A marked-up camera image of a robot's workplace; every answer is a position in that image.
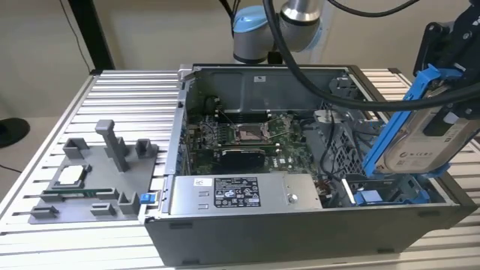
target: wire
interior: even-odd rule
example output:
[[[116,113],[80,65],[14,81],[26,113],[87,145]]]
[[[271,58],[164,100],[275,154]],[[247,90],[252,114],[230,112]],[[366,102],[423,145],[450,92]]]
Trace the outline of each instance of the wire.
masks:
[[[16,173],[22,173],[20,170],[14,169],[14,168],[11,168],[11,167],[7,167],[7,166],[4,166],[4,165],[2,165],[2,164],[0,164],[0,168],[4,168],[4,169],[7,169],[7,170],[11,170],[12,172],[16,172]]]
[[[59,0],[59,2],[60,2],[60,6],[62,6],[63,13],[64,13],[66,18],[67,18],[67,22],[68,22],[68,25],[70,25],[70,29],[72,30],[72,33],[74,33],[74,35],[75,35],[76,46],[78,46],[78,50],[80,51],[80,55],[82,55],[83,61],[84,61],[86,65],[87,65],[87,69],[88,69],[87,71],[91,72],[91,66],[90,66],[90,64],[88,64],[88,62],[87,62],[86,56],[84,56],[83,51],[82,51],[79,36],[76,35],[76,32],[75,32],[72,23],[71,23],[71,21],[70,21],[70,18],[68,18],[68,15],[67,15],[66,6],[63,5],[62,0]]]
[[[355,132],[355,133],[359,133],[359,134],[371,135],[371,136],[379,136],[379,135],[380,135],[379,133],[367,132],[367,131],[360,131],[360,130],[354,130],[354,132]]]
[[[328,150],[331,149],[332,147],[332,142],[334,142],[334,134],[335,134],[335,119],[334,119],[334,114],[330,115],[331,116],[331,125],[330,125],[330,134],[328,134],[328,141],[327,141],[327,144],[326,144],[326,150],[322,154],[322,157],[320,157],[320,169],[322,171],[326,173],[326,175],[336,180],[336,181],[340,181],[340,178],[336,177],[332,172],[330,172],[327,169],[326,169],[326,165],[324,165],[324,162],[326,162],[326,156],[328,154]]]
[[[239,6],[240,6],[242,0],[234,1],[234,10],[232,10],[232,17],[231,17],[231,28],[232,28],[232,37],[234,37],[234,23],[235,23],[235,17],[238,16]]]
[[[219,0],[219,2],[220,2],[222,5],[224,6],[224,9],[226,9],[226,11],[227,11],[228,17],[230,17],[230,19],[232,20],[234,11],[232,11],[231,5],[228,4],[228,1],[227,1],[227,0]]]
[[[394,7],[391,10],[382,11],[382,12],[364,12],[360,10],[355,10],[354,8],[350,8],[340,4],[336,0],[328,0],[328,3],[331,3],[338,9],[346,11],[350,14],[358,15],[360,17],[368,17],[368,18],[379,18],[386,17],[391,14],[398,13],[399,11],[404,10],[410,6],[412,6],[416,2],[420,0],[408,0],[406,3],[403,3],[400,6]]]
[[[200,123],[200,125],[204,125],[212,131],[212,141],[208,142],[208,145],[211,145],[215,142],[215,139],[218,138],[218,136],[215,135],[215,130],[214,130],[212,126],[208,125],[207,123]]]
[[[370,147],[372,148],[372,144],[370,143],[368,140],[366,140],[363,137],[360,137],[360,134],[358,132],[352,132],[352,135],[356,136],[359,138],[359,140]]]
[[[307,90],[316,96],[322,97],[331,104],[346,107],[348,109],[358,109],[364,111],[411,111],[464,101],[480,95],[480,83],[476,83],[466,88],[456,89],[455,91],[440,94],[432,98],[391,102],[350,100],[328,93],[328,91],[320,90],[314,82],[303,74],[298,63],[295,62],[280,30],[279,20],[275,14],[274,1],[263,0],[263,5],[266,8],[268,26],[272,31],[275,44],[278,45],[278,49],[282,53],[286,65],[291,70],[292,75],[296,77],[298,81],[307,88]]]

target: blue button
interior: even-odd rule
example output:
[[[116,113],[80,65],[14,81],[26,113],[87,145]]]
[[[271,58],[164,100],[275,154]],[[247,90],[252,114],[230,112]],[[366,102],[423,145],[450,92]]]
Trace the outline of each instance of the blue button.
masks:
[[[155,204],[155,194],[148,194],[148,193],[142,194],[140,204]]]

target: black stand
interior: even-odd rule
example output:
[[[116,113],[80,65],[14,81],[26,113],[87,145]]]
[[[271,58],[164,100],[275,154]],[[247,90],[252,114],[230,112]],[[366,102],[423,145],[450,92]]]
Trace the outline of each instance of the black stand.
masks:
[[[20,118],[0,120],[0,148],[4,148],[22,140],[31,131],[31,125]]]

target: power supply label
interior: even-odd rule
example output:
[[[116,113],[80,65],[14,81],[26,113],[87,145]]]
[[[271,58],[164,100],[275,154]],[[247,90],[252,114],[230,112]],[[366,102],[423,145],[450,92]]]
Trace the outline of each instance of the power supply label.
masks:
[[[256,177],[216,178],[214,185],[215,207],[260,206],[260,189]]]

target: aluminum extrusion table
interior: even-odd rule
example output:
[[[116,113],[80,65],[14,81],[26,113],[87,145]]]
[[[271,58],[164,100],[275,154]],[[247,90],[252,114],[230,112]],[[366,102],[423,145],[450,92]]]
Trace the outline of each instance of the aluminum extrusion table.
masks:
[[[363,70],[387,100],[399,100],[410,81],[388,69]],[[158,269],[164,267],[139,221],[28,224],[30,210],[64,158],[70,137],[102,144],[99,119],[114,119],[118,136],[160,146],[151,190],[163,186],[178,98],[178,71],[106,71],[83,85],[32,161],[0,204],[0,269]],[[472,141],[452,161],[450,174],[480,204],[480,145]],[[143,206],[143,213],[151,211]],[[480,269],[480,210],[452,229],[430,232],[402,254],[211,269]]]

